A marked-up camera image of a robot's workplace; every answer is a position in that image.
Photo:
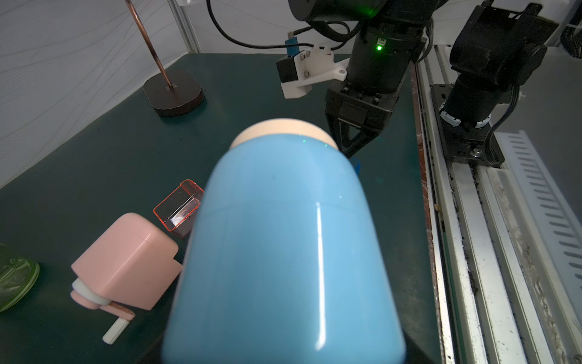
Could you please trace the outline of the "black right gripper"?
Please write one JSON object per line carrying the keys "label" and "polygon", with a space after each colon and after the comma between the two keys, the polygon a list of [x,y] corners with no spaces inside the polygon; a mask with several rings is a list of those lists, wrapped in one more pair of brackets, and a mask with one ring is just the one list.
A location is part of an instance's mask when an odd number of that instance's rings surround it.
{"label": "black right gripper", "polygon": [[368,94],[350,83],[333,81],[327,89],[325,115],[335,143],[347,159],[380,136],[400,98],[400,86],[389,93]]}

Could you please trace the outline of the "blue pencil sharpener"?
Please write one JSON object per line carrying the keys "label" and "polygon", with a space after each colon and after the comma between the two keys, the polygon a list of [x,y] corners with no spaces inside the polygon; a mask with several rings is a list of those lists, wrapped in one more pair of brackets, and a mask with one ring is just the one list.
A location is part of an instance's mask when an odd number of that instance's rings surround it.
{"label": "blue pencil sharpener", "polygon": [[330,135],[262,121],[215,166],[162,345],[165,363],[402,363],[368,202]]}

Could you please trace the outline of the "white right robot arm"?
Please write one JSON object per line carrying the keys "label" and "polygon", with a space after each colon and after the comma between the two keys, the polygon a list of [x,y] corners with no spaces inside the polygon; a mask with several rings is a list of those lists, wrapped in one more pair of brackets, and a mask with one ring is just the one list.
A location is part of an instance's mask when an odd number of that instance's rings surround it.
{"label": "white right robot arm", "polygon": [[[332,138],[345,156],[354,156],[378,137],[399,98],[409,66],[431,46],[436,1],[292,1],[294,17],[335,42],[353,41],[350,57],[336,62],[333,50],[289,41],[277,62],[288,99],[306,95],[315,83],[329,82],[325,115]],[[541,65],[546,41],[557,24],[540,16],[541,5],[521,12],[478,5],[453,45],[452,86],[432,89],[444,155],[452,162],[499,166],[504,156],[495,139],[492,110],[510,95],[517,106],[521,86]]]}

